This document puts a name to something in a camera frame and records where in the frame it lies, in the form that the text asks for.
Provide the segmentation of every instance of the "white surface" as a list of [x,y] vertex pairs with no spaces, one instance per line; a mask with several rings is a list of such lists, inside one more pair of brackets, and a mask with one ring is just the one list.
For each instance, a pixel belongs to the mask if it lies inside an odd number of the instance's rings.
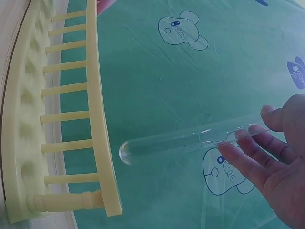
[[[9,66],[9,60],[13,45],[30,0],[0,0],[0,99],[3,98],[3,89]],[[64,14],[67,10],[68,0],[54,0],[57,14]],[[55,23],[53,26],[62,27],[63,21]],[[62,43],[62,36],[56,36],[51,40],[52,44]],[[53,53],[49,56],[49,64],[60,63],[61,54]],[[59,73],[47,75],[47,87],[59,85]],[[46,100],[46,113],[53,114],[60,112],[59,96],[53,96]],[[46,128],[47,142],[61,141],[61,125],[55,123]],[[64,175],[63,154],[49,155],[50,174]],[[53,187],[54,192],[67,192],[67,185],[57,185]],[[1,229],[75,229],[77,228],[74,214],[72,212],[56,213],[45,218],[34,219],[27,222],[10,225],[7,221],[7,215],[4,204],[2,181],[0,180],[0,228]]]

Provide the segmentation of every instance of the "glass test tube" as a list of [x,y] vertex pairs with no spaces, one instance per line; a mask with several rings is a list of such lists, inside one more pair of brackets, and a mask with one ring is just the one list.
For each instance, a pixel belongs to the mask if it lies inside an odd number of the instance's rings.
[[261,117],[245,116],[192,129],[128,140],[121,145],[119,155],[125,164],[136,165],[179,154],[196,153],[217,147],[222,141],[236,141],[232,133],[239,129],[247,130],[252,125],[267,128]]

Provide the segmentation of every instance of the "green tablecloth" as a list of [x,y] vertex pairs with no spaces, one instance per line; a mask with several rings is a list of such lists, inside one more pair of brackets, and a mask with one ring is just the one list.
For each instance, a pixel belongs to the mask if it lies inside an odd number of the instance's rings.
[[[68,12],[85,2],[70,1]],[[249,181],[217,162],[217,150],[133,167],[118,150],[128,139],[259,115],[262,105],[282,106],[303,92],[304,21],[293,0],[119,0],[103,13],[102,87],[124,209],[111,218],[102,209],[76,211],[79,229],[286,228]],[[84,38],[73,32],[64,42]],[[62,62],[82,59],[84,48],[62,53]],[[85,69],[63,71],[61,84],[85,77]],[[62,112],[87,109],[86,92],[61,95]],[[90,138],[89,121],[63,122],[62,137]],[[66,152],[65,163],[68,174],[96,171],[91,149]],[[99,185],[69,187],[80,193]]]

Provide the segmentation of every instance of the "blue cartoon character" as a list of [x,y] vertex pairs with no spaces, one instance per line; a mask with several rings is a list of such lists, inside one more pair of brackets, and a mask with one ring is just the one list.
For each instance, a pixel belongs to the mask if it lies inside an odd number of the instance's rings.
[[295,63],[288,61],[287,67],[298,89],[305,88],[305,65],[300,57],[295,58]]
[[159,33],[168,44],[188,43],[195,50],[205,50],[208,41],[199,35],[198,21],[199,17],[189,11],[180,13],[180,18],[163,17],[159,20]]
[[221,155],[217,148],[212,148],[203,157],[203,175],[210,192],[220,196],[236,187],[240,194],[251,192],[254,185]]

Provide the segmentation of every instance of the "test tube rack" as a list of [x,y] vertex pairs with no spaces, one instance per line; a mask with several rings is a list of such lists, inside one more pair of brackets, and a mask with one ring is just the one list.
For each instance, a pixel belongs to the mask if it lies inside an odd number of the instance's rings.
[[[53,22],[85,16],[86,23],[52,29]],[[86,31],[84,41],[50,46],[50,37]],[[84,47],[86,59],[48,65],[52,52]],[[46,88],[46,75],[86,68],[85,83]],[[87,90],[88,111],[45,114],[48,96]],[[90,140],[47,144],[45,125],[89,119]],[[1,128],[5,204],[10,223],[42,217],[52,212],[105,208],[107,216],[122,214],[110,151],[100,78],[96,0],[85,11],[56,15],[53,0],[32,0],[16,40],[5,88]],[[50,176],[47,154],[93,148],[97,173]],[[52,193],[50,185],[99,182],[95,192]]]

